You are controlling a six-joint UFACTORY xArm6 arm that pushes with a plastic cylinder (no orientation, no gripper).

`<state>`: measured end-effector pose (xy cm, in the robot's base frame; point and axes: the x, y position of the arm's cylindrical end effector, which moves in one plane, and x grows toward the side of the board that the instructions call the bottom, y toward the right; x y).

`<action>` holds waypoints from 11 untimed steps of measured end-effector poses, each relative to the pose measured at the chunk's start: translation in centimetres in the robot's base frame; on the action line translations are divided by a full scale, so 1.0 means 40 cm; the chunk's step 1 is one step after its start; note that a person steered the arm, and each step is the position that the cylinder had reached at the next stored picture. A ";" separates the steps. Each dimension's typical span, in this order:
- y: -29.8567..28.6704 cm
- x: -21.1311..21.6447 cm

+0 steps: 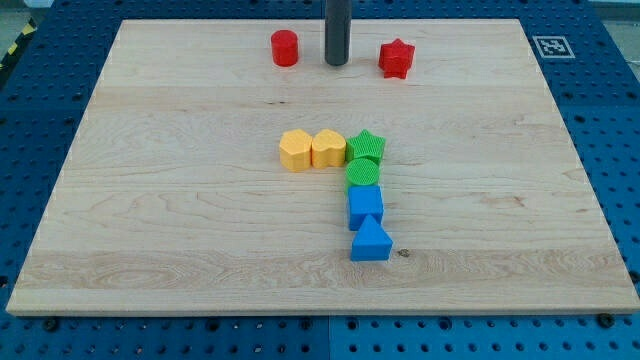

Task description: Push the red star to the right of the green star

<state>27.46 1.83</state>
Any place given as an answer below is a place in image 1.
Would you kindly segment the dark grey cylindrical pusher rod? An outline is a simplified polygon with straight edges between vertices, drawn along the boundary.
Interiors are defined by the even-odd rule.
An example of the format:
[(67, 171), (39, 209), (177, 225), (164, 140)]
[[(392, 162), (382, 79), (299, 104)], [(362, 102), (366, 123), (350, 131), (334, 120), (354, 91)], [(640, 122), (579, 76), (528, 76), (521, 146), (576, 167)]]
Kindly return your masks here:
[(351, 0), (325, 1), (325, 62), (342, 66), (349, 60)]

